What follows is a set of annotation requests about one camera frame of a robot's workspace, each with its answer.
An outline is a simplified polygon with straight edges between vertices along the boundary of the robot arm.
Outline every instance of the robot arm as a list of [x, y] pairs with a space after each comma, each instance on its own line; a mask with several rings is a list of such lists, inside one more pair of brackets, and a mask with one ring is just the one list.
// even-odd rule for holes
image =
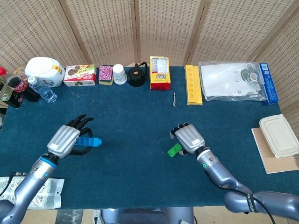
[[187, 152], [197, 155], [197, 161], [215, 185], [231, 190], [224, 197], [225, 207], [231, 212], [267, 213], [267, 209], [272, 215], [299, 221], [298, 196], [269, 191], [252, 194], [251, 190], [237, 181], [211, 150], [205, 147], [204, 139], [193, 125], [179, 125], [171, 130], [171, 136], [176, 136]]
[[85, 116], [85, 114], [80, 115], [59, 128], [47, 145], [49, 153], [38, 159], [30, 173], [15, 190], [15, 204], [8, 200], [0, 201], [0, 224], [21, 223], [32, 199], [56, 169], [59, 158], [64, 158], [69, 154], [82, 155], [90, 150], [87, 148], [78, 153], [72, 149], [80, 135], [89, 133], [92, 136], [90, 128], [81, 129], [88, 121], [93, 120], [86, 118], [81, 121]]

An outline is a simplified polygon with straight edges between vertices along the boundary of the green lego block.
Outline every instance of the green lego block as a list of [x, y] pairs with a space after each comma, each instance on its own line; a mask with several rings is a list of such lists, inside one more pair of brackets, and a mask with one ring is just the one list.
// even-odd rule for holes
[[173, 157], [173, 156], [175, 156], [181, 150], [182, 150], [182, 146], [177, 143], [170, 150], [168, 150], [167, 154], [170, 157]]

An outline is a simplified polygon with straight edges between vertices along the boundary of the white cup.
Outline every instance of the white cup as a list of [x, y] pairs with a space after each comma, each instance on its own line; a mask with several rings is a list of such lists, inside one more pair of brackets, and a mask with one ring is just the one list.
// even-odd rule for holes
[[113, 70], [113, 80], [116, 84], [122, 85], [127, 81], [127, 74], [121, 64], [116, 64], [112, 68]]

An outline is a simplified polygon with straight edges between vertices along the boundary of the metal screw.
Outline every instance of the metal screw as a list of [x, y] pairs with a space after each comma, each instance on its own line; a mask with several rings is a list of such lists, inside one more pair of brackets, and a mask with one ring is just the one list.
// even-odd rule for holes
[[173, 106], [173, 107], [176, 107], [176, 103], [177, 103], [176, 93], [173, 92], [173, 102], [172, 102], [172, 106]]

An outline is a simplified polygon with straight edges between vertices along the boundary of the small bottle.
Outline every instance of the small bottle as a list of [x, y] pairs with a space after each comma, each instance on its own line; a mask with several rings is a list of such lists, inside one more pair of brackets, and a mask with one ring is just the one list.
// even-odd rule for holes
[[48, 103], [53, 103], [56, 100], [57, 95], [40, 78], [30, 76], [27, 81], [30, 87]]
[[28, 101], [38, 101], [39, 95], [18, 75], [8, 73], [4, 68], [0, 67], [0, 77], [3, 77], [6, 85], [12, 88], [15, 92], [19, 92]]

